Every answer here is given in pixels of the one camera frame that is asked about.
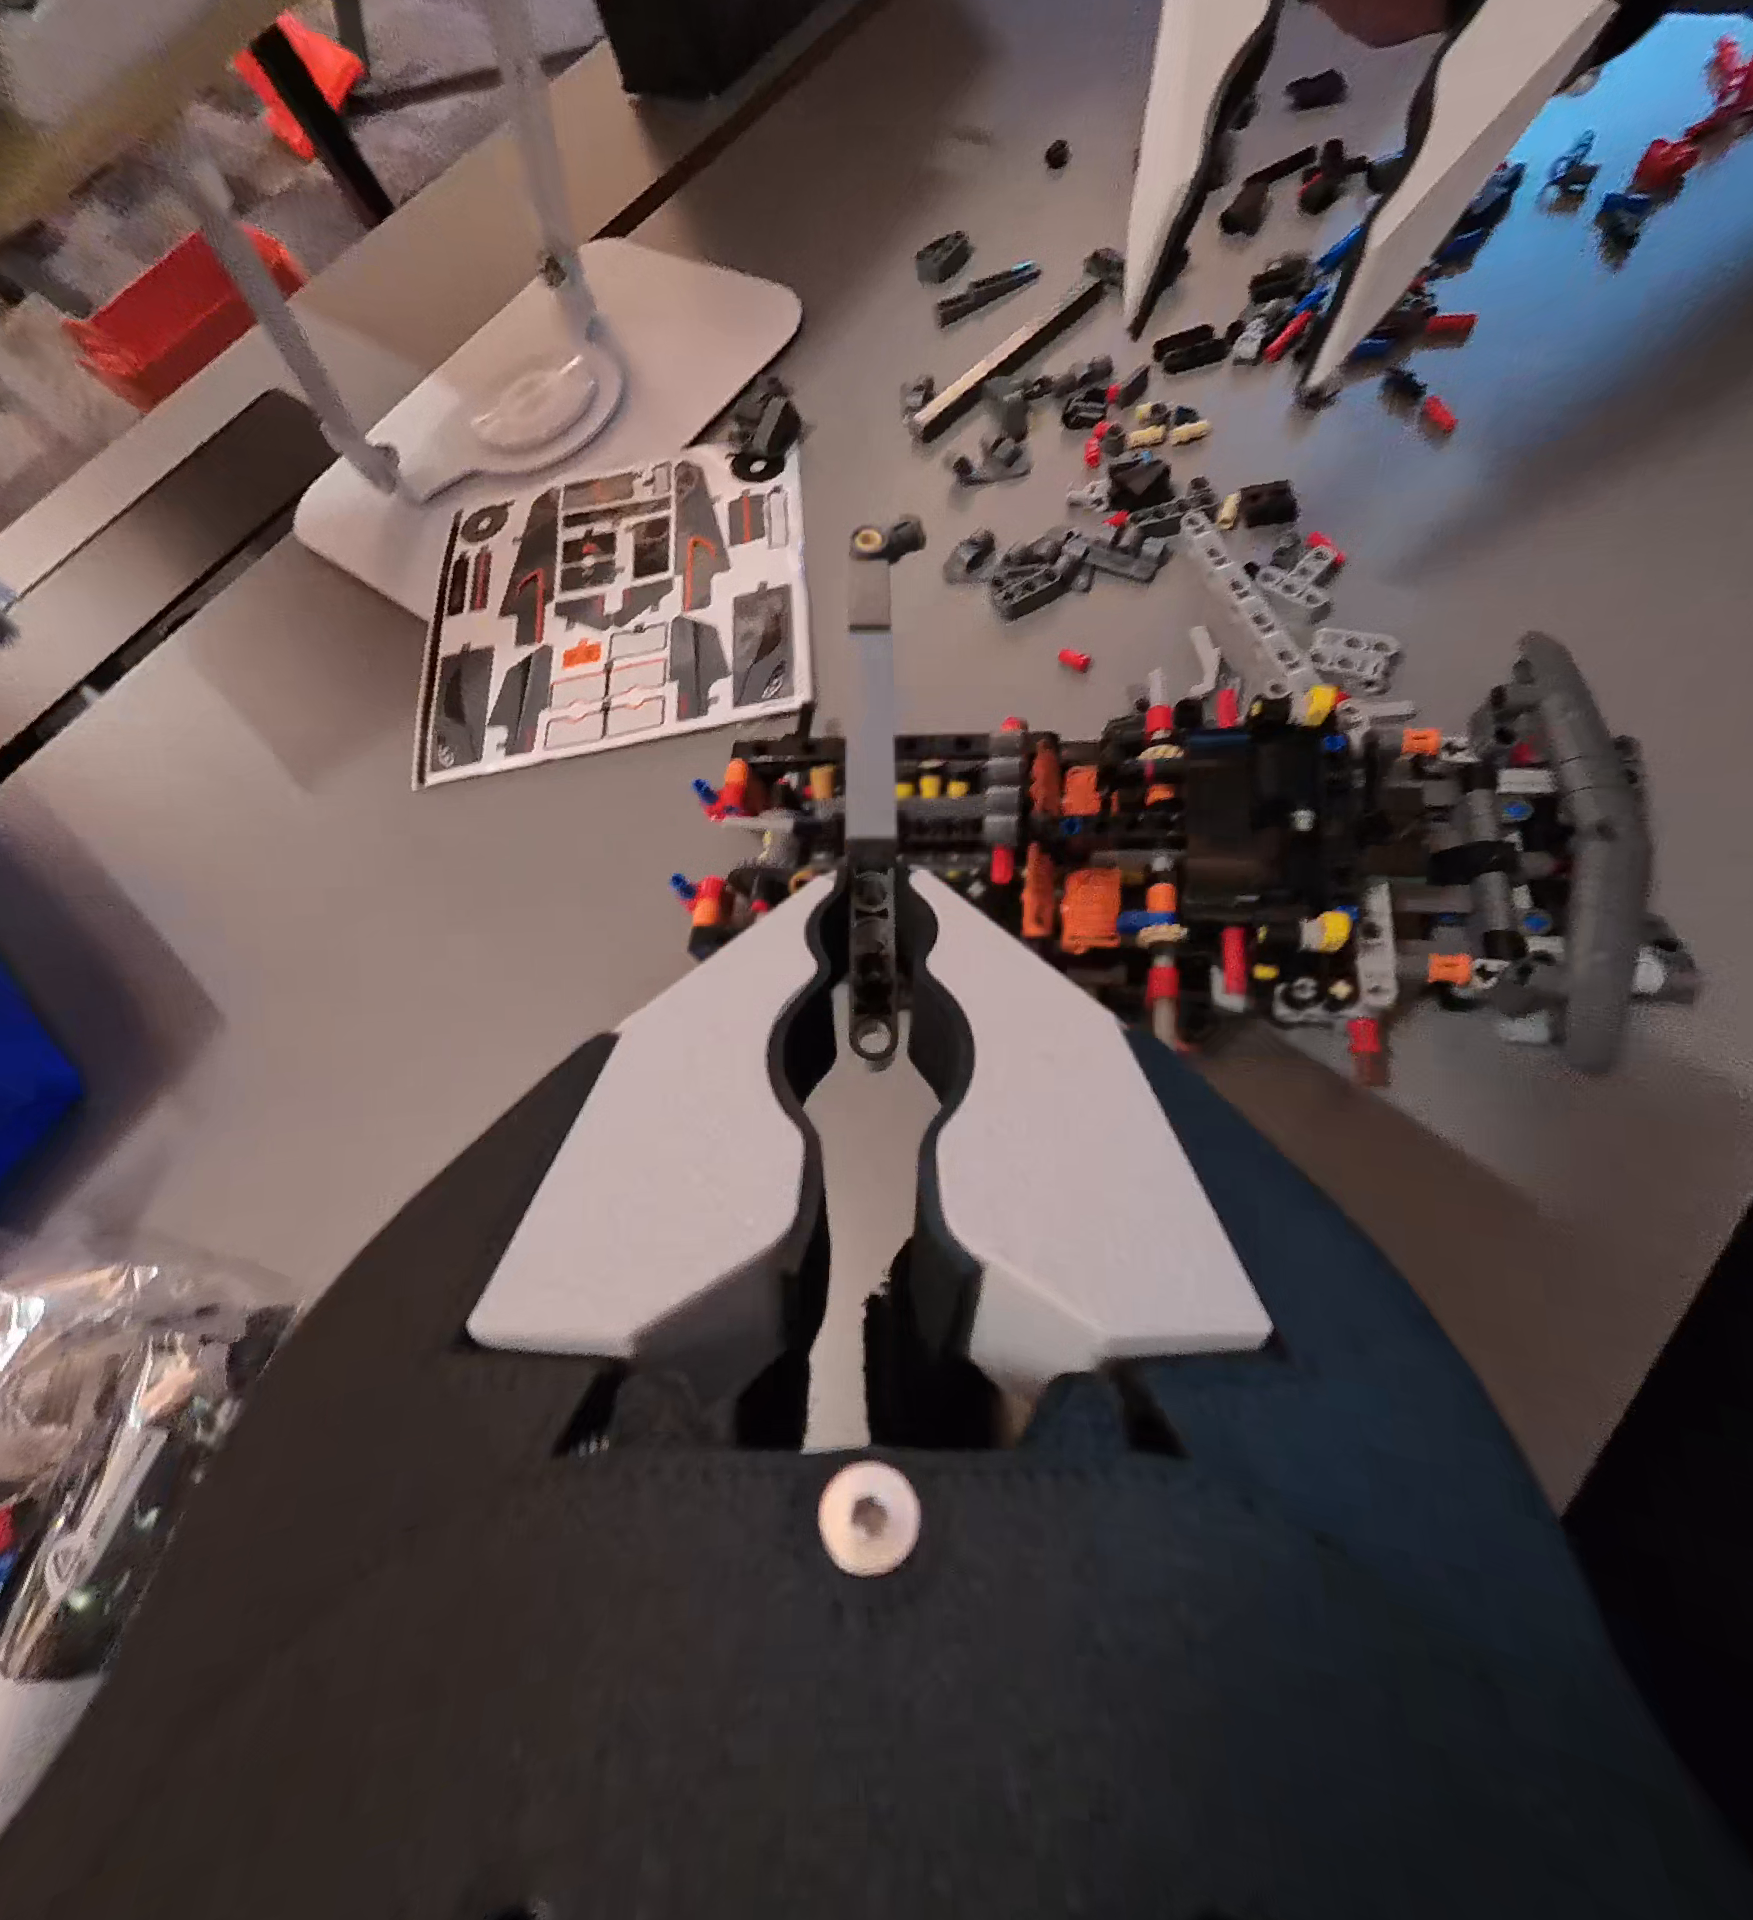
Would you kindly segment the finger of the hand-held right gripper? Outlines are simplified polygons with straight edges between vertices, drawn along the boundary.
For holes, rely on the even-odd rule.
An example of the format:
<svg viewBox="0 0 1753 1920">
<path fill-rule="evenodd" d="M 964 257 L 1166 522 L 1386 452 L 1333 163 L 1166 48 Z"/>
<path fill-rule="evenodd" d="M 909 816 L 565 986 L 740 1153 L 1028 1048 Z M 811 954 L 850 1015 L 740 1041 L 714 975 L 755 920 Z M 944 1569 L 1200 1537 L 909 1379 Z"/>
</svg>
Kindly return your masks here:
<svg viewBox="0 0 1753 1920">
<path fill-rule="evenodd" d="M 1122 316 L 1141 336 L 1264 79 L 1284 4 L 1161 4 L 1127 232 Z"/>
<path fill-rule="evenodd" d="M 1441 33 L 1417 85 L 1400 173 L 1351 234 L 1341 275 L 1308 348 L 1297 355 L 1297 400 L 1320 405 L 1345 361 L 1433 261 L 1492 168 L 1541 106 L 1577 77 L 1619 4 L 1321 4 L 1341 33 L 1369 43 Z"/>
</svg>

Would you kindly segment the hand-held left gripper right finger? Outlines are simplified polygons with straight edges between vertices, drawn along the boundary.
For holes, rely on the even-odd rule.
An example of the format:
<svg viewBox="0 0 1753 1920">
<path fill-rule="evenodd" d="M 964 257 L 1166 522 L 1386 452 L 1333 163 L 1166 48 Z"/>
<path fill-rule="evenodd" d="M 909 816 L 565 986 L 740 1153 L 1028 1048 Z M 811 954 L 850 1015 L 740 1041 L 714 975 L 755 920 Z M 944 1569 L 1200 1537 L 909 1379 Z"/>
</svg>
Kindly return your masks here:
<svg viewBox="0 0 1753 1920">
<path fill-rule="evenodd" d="M 1272 1315 L 1134 1032 L 932 874 L 900 884 L 900 954 L 934 1119 L 891 1266 L 891 1438 L 990 1445 L 1064 1377 L 1259 1353 Z"/>
</svg>

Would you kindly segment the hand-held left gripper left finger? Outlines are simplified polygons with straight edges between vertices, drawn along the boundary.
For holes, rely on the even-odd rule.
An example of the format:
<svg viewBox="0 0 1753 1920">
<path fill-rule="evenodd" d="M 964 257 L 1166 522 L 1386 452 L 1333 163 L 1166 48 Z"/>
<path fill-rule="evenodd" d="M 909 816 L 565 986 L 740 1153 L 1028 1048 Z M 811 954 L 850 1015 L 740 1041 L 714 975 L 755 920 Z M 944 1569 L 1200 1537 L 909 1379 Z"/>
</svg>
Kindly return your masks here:
<svg viewBox="0 0 1753 1920">
<path fill-rule="evenodd" d="M 740 1445 L 803 1445 L 831 1274 L 807 1100 L 835 1070 L 845 920 L 815 877 L 607 1037 L 473 1347 L 667 1373 Z"/>
</svg>

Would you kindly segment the pile of lego pieces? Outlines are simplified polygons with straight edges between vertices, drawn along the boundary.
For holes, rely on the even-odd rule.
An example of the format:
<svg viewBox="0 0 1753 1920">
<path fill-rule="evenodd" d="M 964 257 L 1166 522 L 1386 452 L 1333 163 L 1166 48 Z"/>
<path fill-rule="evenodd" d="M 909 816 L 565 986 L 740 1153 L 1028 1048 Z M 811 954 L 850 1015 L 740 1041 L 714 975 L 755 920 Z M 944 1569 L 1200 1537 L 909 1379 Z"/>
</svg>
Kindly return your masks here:
<svg viewBox="0 0 1753 1920">
<path fill-rule="evenodd" d="M 1601 36 L 1592 56 L 1577 69 L 1577 77 L 1571 85 L 1561 88 L 1571 90 L 1577 85 L 1583 85 L 1597 66 L 1609 64 L 1612 56 L 1619 56 L 1626 48 L 1634 48 L 1646 30 L 1651 30 L 1651 15 L 1644 20 L 1629 16 L 1629 6 L 1619 6 L 1619 16 L 1612 20 L 1609 33 Z M 1733 39 L 1722 39 L 1709 61 L 1705 69 L 1705 85 L 1709 85 L 1709 114 L 1687 130 L 1675 141 L 1662 141 L 1651 152 L 1651 157 L 1635 168 L 1634 185 L 1626 186 L 1626 194 L 1616 202 L 1609 196 L 1603 221 L 1609 224 L 1605 232 L 1616 227 L 1616 221 L 1624 221 L 1626 237 L 1635 234 L 1644 206 L 1658 206 L 1660 202 L 1669 196 L 1673 185 L 1687 177 L 1691 163 L 1701 153 L 1701 145 L 1725 133 L 1725 130 L 1739 130 L 1747 124 L 1753 124 L 1753 56 L 1744 56 L 1739 48 Z M 1226 145 L 1230 133 L 1235 130 L 1244 106 L 1234 119 L 1234 128 L 1226 130 L 1226 138 L 1218 141 L 1217 152 L 1217 186 L 1218 191 L 1218 163 L 1226 157 Z M 1276 177 L 1284 177 L 1284 169 L 1297 169 L 1303 168 L 1308 173 L 1308 191 L 1303 194 L 1303 202 L 1308 202 L 1308 194 L 1316 194 L 1313 203 L 1333 203 L 1333 196 L 1341 191 L 1341 177 L 1348 177 L 1351 169 L 1367 177 L 1369 185 L 1369 202 L 1383 191 L 1388 191 L 1388 185 L 1400 173 L 1400 152 L 1386 161 L 1351 161 L 1341 163 L 1329 157 L 1329 148 L 1303 153 L 1291 161 L 1285 161 L 1276 169 L 1265 169 L 1251 179 L 1245 179 L 1245 194 L 1255 191 L 1265 196 L 1270 185 Z M 1426 269 L 1449 269 L 1456 246 L 1469 237 L 1476 237 L 1481 232 L 1486 232 L 1490 215 L 1497 203 L 1504 203 L 1506 185 L 1512 185 L 1521 177 L 1521 169 L 1504 168 L 1497 177 L 1486 179 L 1486 186 L 1469 202 L 1469 206 L 1464 212 L 1464 218 L 1456 221 L 1456 227 L 1445 234 L 1445 240 L 1441 243 L 1441 251 L 1433 254 L 1433 261 Z M 1290 297 L 1284 294 L 1284 300 L 1291 300 L 1290 321 L 1285 329 L 1279 329 L 1276 333 L 1270 333 L 1265 329 L 1265 345 L 1264 345 L 1264 359 L 1276 361 L 1284 359 L 1290 348 L 1299 350 L 1308 348 L 1313 330 L 1320 329 L 1320 313 L 1325 309 L 1325 300 L 1337 292 L 1337 280 L 1341 275 L 1341 257 L 1351 243 L 1351 234 L 1359 227 L 1351 227 L 1329 254 L 1321 254 L 1321 261 L 1316 269 L 1305 264 L 1303 275 L 1303 294 Z M 1180 275 L 1185 261 L 1185 246 L 1177 254 L 1177 269 L 1173 269 L 1173 280 Z M 1377 324 L 1377 330 L 1357 345 L 1357 350 L 1345 361 L 1348 363 L 1362 361 L 1369 355 L 1369 340 L 1383 340 L 1386 350 L 1395 350 L 1395 345 L 1410 340 L 1414 333 L 1394 324 L 1394 313 L 1403 300 L 1410 300 L 1410 294 L 1419 286 L 1423 272 L 1417 275 L 1417 280 L 1410 283 L 1410 292 L 1394 304 L 1394 310 Z M 1001 389 L 1009 382 L 1009 395 L 1019 397 L 1014 376 L 1001 376 L 993 382 L 994 389 Z M 1023 618 L 1037 607 L 1052 605 L 1054 598 L 1070 594 L 1074 577 L 1083 573 L 1083 567 L 1097 558 L 1122 558 L 1128 562 L 1128 553 L 1122 549 L 1108 549 L 1108 546 L 1087 546 L 1080 539 L 1064 539 L 1064 541 L 1049 541 L 1049 546 L 1037 546 L 1032 553 L 1014 553 L 1001 558 L 993 570 L 981 570 L 981 558 L 984 549 L 975 541 L 957 546 L 957 552 L 953 553 L 953 573 L 950 577 L 990 577 L 990 594 L 993 605 L 999 612 L 999 618 Z"/>
</svg>

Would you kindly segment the long dark grey lego beam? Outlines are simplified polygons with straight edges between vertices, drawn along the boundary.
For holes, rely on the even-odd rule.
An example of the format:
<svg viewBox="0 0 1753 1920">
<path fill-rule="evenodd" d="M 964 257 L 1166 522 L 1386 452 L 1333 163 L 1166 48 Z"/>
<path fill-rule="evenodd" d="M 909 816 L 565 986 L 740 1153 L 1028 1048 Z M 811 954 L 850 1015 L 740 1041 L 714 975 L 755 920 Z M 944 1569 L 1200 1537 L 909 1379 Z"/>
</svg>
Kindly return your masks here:
<svg viewBox="0 0 1753 1920">
<path fill-rule="evenodd" d="M 1060 345 L 1063 333 L 1080 329 L 1100 304 L 1127 292 L 1127 261 L 1112 251 L 1087 257 L 1087 275 L 1040 316 L 1009 330 L 994 348 L 990 348 L 971 369 L 934 389 L 909 414 L 909 434 L 915 444 L 932 444 L 950 434 L 964 414 L 971 414 L 993 382 L 1013 376 L 1032 369 L 1047 350 Z"/>
</svg>

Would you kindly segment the partly built lego car chassis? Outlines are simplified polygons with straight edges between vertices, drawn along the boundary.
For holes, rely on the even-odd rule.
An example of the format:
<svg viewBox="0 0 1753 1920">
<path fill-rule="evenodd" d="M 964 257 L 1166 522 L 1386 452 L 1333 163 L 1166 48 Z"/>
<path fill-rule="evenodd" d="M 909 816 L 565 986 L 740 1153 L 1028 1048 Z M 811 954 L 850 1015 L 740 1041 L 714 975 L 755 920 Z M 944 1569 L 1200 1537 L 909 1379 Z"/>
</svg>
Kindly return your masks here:
<svg viewBox="0 0 1753 1920">
<path fill-rule="evenodd" d="M 1251 695 L 1195 632 L 1207 677 L 1152 677 L 1091 739 L 1006 718 L 900 735 L 896 833 L 850 853 L 850 739 L 734 744 L 700 812 L 740 833 L 719 874 L 671 874 L 704 959 L 811 882 L 853 872 L 888 912 L 915 868 L 1160 1041 L 1226 1023 L 1325 1029 L 1359 1082 L 1388 1078 L 1388 1023 L 1433 1001 L 1580 1072 L 1619 1062 L 1639 1006 L 1702 975 L 1654 912 L 1634 739 L 1577 654 L 1526 634 L 1459 735 L 1405 725 L 1339 677 Z"/>
</svg>

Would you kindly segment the long light grey lego beam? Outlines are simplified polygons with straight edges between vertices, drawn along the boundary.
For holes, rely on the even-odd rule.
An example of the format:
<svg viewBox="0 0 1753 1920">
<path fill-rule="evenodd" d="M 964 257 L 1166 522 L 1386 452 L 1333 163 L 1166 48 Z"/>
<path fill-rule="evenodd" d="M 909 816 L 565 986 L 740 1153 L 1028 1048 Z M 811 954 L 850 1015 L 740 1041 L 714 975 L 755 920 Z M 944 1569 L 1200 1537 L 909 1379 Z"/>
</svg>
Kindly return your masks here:
<svg viewBox="0 0 1753 1920">
<path fill-rule="evenodd" d="M 1202 511 L 1189 511 L 1177 546 L 1208 594 L 1207 632 L 1212 634 L 1226 668 L 1244 683 L 1244 689 L 1251 699 L 1308 695 L 1316 670 L 1305 653 L 1276 618 L 1265 594 L 1251 585 L 1244 566 L 1230 553 L 1218 529 Z"/>
</svg>

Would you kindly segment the lego sticker sheet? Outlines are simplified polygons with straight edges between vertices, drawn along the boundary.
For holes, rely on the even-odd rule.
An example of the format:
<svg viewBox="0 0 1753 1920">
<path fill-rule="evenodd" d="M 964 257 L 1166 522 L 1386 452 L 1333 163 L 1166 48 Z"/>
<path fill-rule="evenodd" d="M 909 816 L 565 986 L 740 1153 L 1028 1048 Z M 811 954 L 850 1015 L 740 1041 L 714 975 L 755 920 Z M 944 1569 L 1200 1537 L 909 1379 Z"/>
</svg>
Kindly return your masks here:
<svg viewBox="0 0 1753 1920">
<path fill-rule="evenodd" d="M 453 507 L 411 789 L 797 716 L 815 699 L 797 452 L 719 444 Z"/>
</svg>

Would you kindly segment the plastic bag of lego parts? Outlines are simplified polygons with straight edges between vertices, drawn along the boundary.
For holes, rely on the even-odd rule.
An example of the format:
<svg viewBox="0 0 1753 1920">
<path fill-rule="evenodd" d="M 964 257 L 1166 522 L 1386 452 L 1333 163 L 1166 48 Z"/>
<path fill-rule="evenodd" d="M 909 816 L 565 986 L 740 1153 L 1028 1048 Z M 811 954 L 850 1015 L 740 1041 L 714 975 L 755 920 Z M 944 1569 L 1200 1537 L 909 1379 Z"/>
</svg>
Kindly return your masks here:
<svg viewBox="0 0 1753 1920">
<path fill-rule="evenodd" d="M 0 1264 L 0 1826 L 94 1702 L 296 1319 L 252 1274 Z"/>
</svg>

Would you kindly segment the white book stand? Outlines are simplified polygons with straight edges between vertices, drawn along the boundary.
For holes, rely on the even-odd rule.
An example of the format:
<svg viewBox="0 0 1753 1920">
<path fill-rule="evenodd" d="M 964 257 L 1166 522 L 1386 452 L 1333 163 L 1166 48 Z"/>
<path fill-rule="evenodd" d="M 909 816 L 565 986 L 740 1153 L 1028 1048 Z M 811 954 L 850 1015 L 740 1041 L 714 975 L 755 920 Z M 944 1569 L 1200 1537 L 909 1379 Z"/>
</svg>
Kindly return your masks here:
<svg viewBox="0 0 1753 1920">
<path fill-rule="evenodd" d="M 280 4 L 0 4 L 0 240 L 57 215 L 119 152 L 157 141 L 211 240 L 235 215 L 182 130 Z M 527 218 L 530 264 L 467 345 L 429 350 L 395 405 L 351 407 L 344 330 L 310 336 L 264 272 L 262 329 L 319 414 L 339 464 L 293 511 L 296 541 L 384 602 L 423 616 L 437 562 L 423 539 L 482 487 L 605 467 L 693 444 L 793 345 L 803 304 L 777 280 L 677 261 L 622 237 L 582 240 L 527 4 L 482 4 L 502 66 L 516 161 L 491 212 Z"/>
</svg>

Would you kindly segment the dark grey lego bracket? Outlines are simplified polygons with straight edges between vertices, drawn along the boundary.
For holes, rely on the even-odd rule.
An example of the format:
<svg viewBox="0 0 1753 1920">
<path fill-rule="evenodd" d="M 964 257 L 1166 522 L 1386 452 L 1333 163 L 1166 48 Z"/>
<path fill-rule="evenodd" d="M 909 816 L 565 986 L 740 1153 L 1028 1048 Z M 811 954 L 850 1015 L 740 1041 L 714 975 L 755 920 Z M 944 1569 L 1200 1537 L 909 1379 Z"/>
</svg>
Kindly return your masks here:
<svg viewBox="0 0 1753 1920">
<path fill-rule="evenodd" d="M 765 484 L 785 476 L 803 439 L 803 414 L 777 374 L 763 374 L 733 412 L 733 478 Z"/>
</svg>

